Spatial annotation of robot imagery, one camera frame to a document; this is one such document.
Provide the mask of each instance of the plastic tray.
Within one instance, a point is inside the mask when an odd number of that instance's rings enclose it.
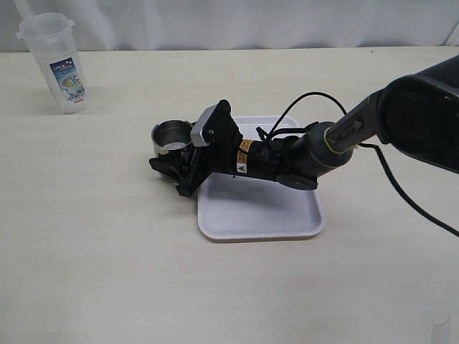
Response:
[[[278,116],[235,117],[245,138],[258,139]],[[279,128],[298,127],[286,117]],[[208,238],[221,240],[308,238],[321,232],[323,211],[317,191],[299,191],[272,181],[213,173],[198,195],[198,225]]]

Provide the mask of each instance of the clear plastic bottle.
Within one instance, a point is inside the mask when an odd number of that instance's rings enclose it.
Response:
[[[72,25],[73,20],[63,14],[45,13],[25,19],[17,33],[25,39],[63,113],[78,113],[89,103]]]

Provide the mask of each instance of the white table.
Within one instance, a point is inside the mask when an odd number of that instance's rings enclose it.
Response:
[[[321,90],[350,109],[458,48],[86,52],[94,104],[61,115],[30,54],[0,54],[0,343],[428,343],[452,316],[459,240],[395,193],[372,150],[324,176],[326,228],[215,244],[148,164],[150,130],[226,98],[274,115]],[[337,120],[305,100],[301,124]],[[459,226],[459,176],[384,147],[399,182]]]

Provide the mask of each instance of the black cable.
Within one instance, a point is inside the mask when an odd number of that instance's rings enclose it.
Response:
[[[395,188],[395,191],[400,195],[400,197],[403,198],[405,202],[407,202],[415,211],[417,211],[419,214],[421,214],[423,217],[425,217],[427,220],[431,221],[432,223],[436,224],[437,226],[440,226],[444,230],[450,232],[453,235],[456,235],[459,237],[459,231],[456,229],[452,228],[451,226],[448,226],[446,223],[441,222],[439,219],[436,217],[430,215],[427,213],[423,208],[417,205],[416,202],[414,202],[403,190],[403,188],[398,184],[397,180],[394,177],[394,174],[392,174],[392,171],[390,170],[389,164],[386,161],[386,158],[384,157],[384,154],[381,151],[381,148],[378,145],[372,145],[370,143],[360,143],[359,144],[361,147],[365,148],[373,148],[376,151],[376,154],[378,155],[379,161],[381,162],[382,168],[384,169],[384,172],[386,173],[387,178],[389,179],[390,183],[392,186]]]
[[[338,105],[338,107],[340,108],[340,110],[343,112],[343,114],[345,115],[346,114],[346,109],[344,109],[343,105],[337,100],[335,99],[334,97],[332,97],[331,95],[327,94],[327,93],[324,93],[324,92],[308,92],[308,93],[305,93],[303,95],[301,95],[300,97],[296,98],[286,109],[285,111],[283,112],[283,114],[279,117],[279,119],[277,120],[277,122],[274,124],[274,126],[271,128],[271,131],[268,133],[268,135],[266,136],[266,139],[264,139],[262,141],[262,144],[258,146],[258,149],[253,151],[253,152],[247,152],[245,150],[243,150],[241,147],[238,148],[238,151],[239,152],[242,152],[246,155],[252,155],[252,154],[257,154],[260,152],[261,148],[264,146],[264,145],[269,145],[271,139],[273,138],[273,133],[274,131],[276,130],[276,128],[279,126],[280,122],[282,122],[282,120],[284,119],[284,117],[288,114],[288,112],[290,110],[292,110],[292,108],[297,104],[297,102],[299,102],[300,100],[306,98],[306,97],[309,97],[311,95],[320,95],[321,97],[325,97],[325,98],[328,98],[329,100],[331,100],[332,102],[334,102],[336,105]]]

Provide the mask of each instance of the stainless steel cup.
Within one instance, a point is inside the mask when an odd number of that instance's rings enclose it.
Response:
[[[181,153],[191,145],[190,132],[193,125],[185,120],[165,120],[154,126],[151,140],[155,156]]]

